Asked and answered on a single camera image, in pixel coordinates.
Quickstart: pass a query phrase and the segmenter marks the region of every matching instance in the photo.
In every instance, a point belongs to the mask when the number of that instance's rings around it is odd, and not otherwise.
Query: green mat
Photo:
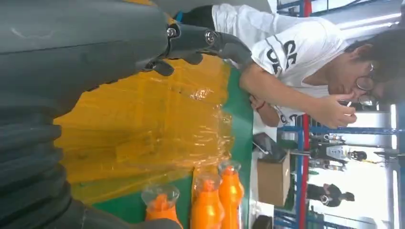
[[[253,112],[249,104],[249,95],[239,88],[239,77],[239,71],[232,69],[228,82],[229,98],[224,110],[232,114],[232,134],[235,137],[232,158],[242,164],[240,179],[246,190],[242,202],[242,221],[244,228],[248,228]],[[172,184],[180,190],[177,216],[184,229],[187,229],[190,222],[192,177],[179,179]],[[114,214],[130,223],[139,223],[145,219],[146,206],[142,202],[140,193],[97,203],[94,204],[94,207]]]

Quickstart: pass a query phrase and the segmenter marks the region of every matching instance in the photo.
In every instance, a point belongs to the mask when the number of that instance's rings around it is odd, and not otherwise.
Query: young man
[[[323,187],[308,184],[307,199],[321,201],[328,207],[337,207],[342,200],[354,201],[354,195],[351,192],[342,193],[334,184],[324,184]]]
[[[349,45],[325,19],[229,4],[196,8],[181,22],[232,34],[251,49],[254,62],[243,69],[240,85],[268,126],[286,125],[303,113],[330,128],[347,126],[356,121],[355,109],[339,101],[368,95],[392,102],[401,91],[391,80],[404,74],[401,30]]]

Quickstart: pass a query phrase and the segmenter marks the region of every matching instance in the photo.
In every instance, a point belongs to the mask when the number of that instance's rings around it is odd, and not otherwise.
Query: white t-shirt
[[[317,17],[260,12],[246,5],[214,5],[212,13],[215,30],[241,39],[252,51],[253,61],[285,85],[317,98],[329,94],[326,85],[312,86],[302,81],[348,46],[334,24]],[[288,125],[303,114],[274,107],[280,116],[279,126]]]

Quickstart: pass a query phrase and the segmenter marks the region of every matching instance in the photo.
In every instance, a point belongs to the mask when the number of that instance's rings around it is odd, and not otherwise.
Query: hand
[[[253,110],[257,110],[260,109],[261,107],[263,107],[265,105],[265,101],[261,100],[261,99],[256,99],[256,97],[254,97],[253,95],[251,95],[249,97],[250,99],[250,105],[252,106]]]
[[[314,105],[308,108],[308,114],[316,121],[331,129],[347,127],[357,120],[356,109],[340,105],[338,101],[352,99],[353,94],[330,95],[316,99]]]

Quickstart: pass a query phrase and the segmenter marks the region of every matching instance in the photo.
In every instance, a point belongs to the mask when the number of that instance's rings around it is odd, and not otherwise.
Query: metal bolt
[[[213,31],[207,31],[205,33],[205,40],[207,41],[208,44],[213,44],[215,42],[215,34]]]
[[[168,35],[168,37],[170,37],[170,38],[177,36],[177,31],[176,31],[176,29],[174,29],[174,28],[168,28],[168,29],[167,29],[167,35]]]

